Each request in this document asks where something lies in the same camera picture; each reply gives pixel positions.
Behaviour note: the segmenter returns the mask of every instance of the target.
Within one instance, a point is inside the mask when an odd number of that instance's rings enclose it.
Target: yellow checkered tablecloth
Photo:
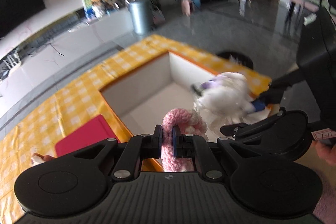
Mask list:
[[[54,155],[55,144],[102,114],[121,142],[130,138],[123,124],[105,103],[100,89],[158,55],[172,50],[217,71],[244,74],[254,94],[268,89],[270,78],[186,44],[152,35],[111,56],[56,92],[32,111],[0,142],[0,217],[2,224],[23,215],[14,195],[14,183],[30,167],[34,152]]]

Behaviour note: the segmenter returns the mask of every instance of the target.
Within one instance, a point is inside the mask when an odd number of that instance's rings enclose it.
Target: open box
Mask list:
[[[193,108],[191,84],[216,74],[175,52],[166,52],[113,81],[101,93],[132,135],[153,134],[155,125],[173,108]],[[218,138],[211,132],[207,136],[212,142]]]

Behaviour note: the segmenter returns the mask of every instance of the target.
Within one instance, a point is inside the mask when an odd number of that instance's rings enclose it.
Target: metal screw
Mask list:
[[[118,179],[125,179],[128,178],[131,175],[131,173],[127,170],[118,170],[114,172],[114,176]]]
[[[210,179],[219,179],[223,174],[218,170],[211,170],[205,174]]]

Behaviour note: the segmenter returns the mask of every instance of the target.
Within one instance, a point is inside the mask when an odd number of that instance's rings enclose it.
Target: human hand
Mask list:
[[[331,166],[336,166],[336,145],[329,147],[318,141],[313,141],[311,145],[315,147],[320,159],[325,160]]]

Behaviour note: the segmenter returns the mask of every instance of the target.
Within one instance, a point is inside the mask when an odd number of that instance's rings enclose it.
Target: pink and white plush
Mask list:
[[[194,171],[192,160],[176,159],[174,157],[172,129],[178,125],[182,134],[194,134],[204,137],[207,125],[194,109],[174,108],[166,114],[162,121],[161,158],[165,172]]]

